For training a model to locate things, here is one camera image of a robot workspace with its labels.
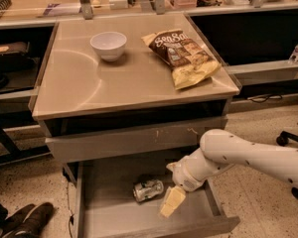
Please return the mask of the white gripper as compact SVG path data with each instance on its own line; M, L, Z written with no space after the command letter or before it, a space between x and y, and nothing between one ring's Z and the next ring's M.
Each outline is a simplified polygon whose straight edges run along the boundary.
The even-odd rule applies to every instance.
M201 187L208 177L207 162L204 158L185 156L178 162L169 163L166 169L172 172L176 186L168 187L160 206L160 215L169 218L186 198L186 192Z

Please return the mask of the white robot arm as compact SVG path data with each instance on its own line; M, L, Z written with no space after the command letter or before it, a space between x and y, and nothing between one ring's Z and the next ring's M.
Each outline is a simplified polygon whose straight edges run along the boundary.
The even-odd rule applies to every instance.
M160 214L170 217L188 192L200 188L213 176L232 165L253 168L298 188L298 149L246 141L231 132L212 129L200 140L200 147L178 162L167 165L175 184L166 191Z

